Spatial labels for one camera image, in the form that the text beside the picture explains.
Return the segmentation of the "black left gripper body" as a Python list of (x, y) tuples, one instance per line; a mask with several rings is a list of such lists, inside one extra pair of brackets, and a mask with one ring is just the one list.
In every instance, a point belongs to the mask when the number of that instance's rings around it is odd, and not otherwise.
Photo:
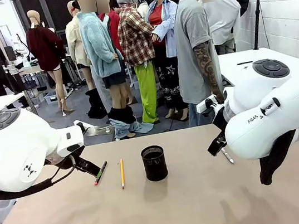
[(74, 156), (75, 167), (83, 172), (94, 171), (95, 165), (79, 156)]

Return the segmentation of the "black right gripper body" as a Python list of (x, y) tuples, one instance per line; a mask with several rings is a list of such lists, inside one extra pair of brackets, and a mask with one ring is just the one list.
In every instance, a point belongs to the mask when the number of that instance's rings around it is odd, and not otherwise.
[(221, 131), (218, 136), (215, 138), (214, 142), (219, 147), (225, 147), (227, 145), (225, 132)]

